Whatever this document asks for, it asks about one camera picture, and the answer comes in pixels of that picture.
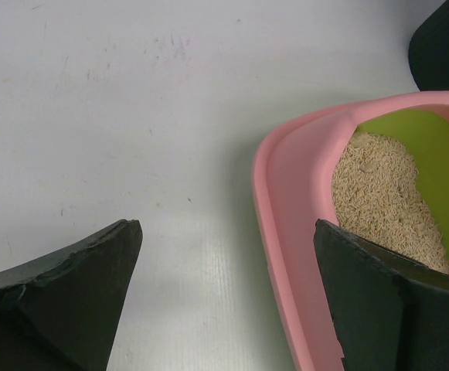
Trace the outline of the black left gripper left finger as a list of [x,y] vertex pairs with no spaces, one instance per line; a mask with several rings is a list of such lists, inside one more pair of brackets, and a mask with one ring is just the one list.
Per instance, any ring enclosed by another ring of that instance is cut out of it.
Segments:
[[119,220],[0,272],[0,370],[105,370],[142,244]]

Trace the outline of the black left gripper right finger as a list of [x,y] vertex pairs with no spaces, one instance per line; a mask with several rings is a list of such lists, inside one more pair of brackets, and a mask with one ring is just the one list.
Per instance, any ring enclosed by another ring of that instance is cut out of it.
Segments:
[[449,274],[315,224],[314,247],[346,370],[449,370]]

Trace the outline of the pink litter box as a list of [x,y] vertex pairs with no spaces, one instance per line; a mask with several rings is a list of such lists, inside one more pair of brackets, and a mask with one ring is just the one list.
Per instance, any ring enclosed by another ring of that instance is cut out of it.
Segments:
[[394,111],[432,111],[449,122],[449,91],[340,104],[275,128],[253,164],[253,196],[274,295],[298,370],[342,369],[313,246],[319,219],[334,221],[334,168],[358,125]]

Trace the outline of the beige litter pellets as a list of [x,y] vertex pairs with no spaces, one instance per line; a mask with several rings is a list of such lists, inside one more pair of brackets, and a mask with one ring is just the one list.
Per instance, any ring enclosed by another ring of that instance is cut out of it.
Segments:
[[417,190],[413,156],[394,138],[357,131],[332,176],[339,225],[449,274],[442,236]]

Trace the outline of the black ribbed trash bin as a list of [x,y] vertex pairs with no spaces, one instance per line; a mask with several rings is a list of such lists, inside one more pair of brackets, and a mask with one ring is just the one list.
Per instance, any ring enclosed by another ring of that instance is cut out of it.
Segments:
[[419,90],[449,90],[449,0],[412,35],[408,62]]

